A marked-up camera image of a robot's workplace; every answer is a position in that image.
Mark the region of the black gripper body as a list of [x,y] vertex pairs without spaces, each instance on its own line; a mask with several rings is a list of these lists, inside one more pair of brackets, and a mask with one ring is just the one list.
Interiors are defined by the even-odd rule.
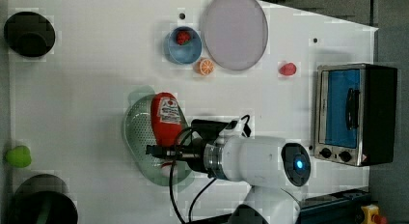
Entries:
[[185,161],[189,168],[196,172],[206,173],[205,147],[215,143],[223,130],[232,130],[236,127],[236,120],[218,122],[195,119],[191,123],[194,132],[199,134],[188,145],[179,145],[177,160]]

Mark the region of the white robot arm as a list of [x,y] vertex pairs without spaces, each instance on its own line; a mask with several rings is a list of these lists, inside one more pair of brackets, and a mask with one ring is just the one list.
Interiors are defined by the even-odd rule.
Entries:
[[188,167],[216,180],[246,182],[244,201],[226,224],[296,224],[299,194],[311,174],[311,160],[298,143],[271,136],[250,135],[238,121],[194,120],[171,144],[150,144],[146,153],[184,161]]

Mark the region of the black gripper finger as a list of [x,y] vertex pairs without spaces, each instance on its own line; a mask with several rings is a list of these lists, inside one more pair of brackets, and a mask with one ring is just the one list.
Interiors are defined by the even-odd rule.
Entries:
[[156,158],[173,158],[176,151],[173,148],[166,148],[157,145],[147,145],[146,154]]

